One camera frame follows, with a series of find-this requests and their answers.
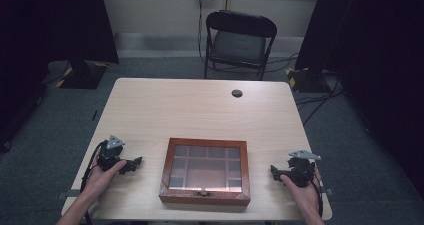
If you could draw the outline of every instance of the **gray carpet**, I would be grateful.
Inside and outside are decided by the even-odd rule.
[[[284,64],[270,64],[267,70]],[[50,64],[52,73],[46,81],[60,74],[65,65]],[[254,73],[244,73],[249,70],[229,71],[243,73],[210,71],[209,78],[257,79]],[[203,66],[199,58],[125,58],[107,69],[97,90],[57,89],[49,84],[42,104],[11,140],[11,151],[0,154],[0,224],[54,224],[59,219],[64,200],[56,195],[72,185],[113,84],[120,77],[201,79]],[[327,79],[331,87],[335,85],[335,77]],[[287,78],[284,70],[279,70],[266,73],[264,80]],[[322,95],[294,93],[298,101]],[[298,106],[303,121],[318,104]],[[424,202],[397,163],[366,132],[361,113],[345,95],[320,107],[305,131],[312,151],[323,158],[318,166],[325,184],[336,192],[329,198],[333,218],[326,224],[424,223]]]

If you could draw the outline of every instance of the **black chair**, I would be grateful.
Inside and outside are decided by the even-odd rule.
[[[256,69],[263,79],[277,27],[266,17],[228,10],[215,11],[206,18],[208,32],[205,72],[208,61]],[[212,40],[211,30],[215,30]]]

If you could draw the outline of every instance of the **wooden box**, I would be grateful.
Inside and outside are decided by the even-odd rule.
[[[246,142],[170,138],[159,197],[164,203],[247,206]]]

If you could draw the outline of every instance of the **chair backrest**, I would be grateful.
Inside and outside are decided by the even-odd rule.
[[[206,18],[206,27],[230,33],[273,38],[277,27],[266,17],[239,13],[229,10],[212,12]]]

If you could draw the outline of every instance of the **chair seat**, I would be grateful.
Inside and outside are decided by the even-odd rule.
[[[211,58],[262,64],[266,39],[218,31],[210,50]]]

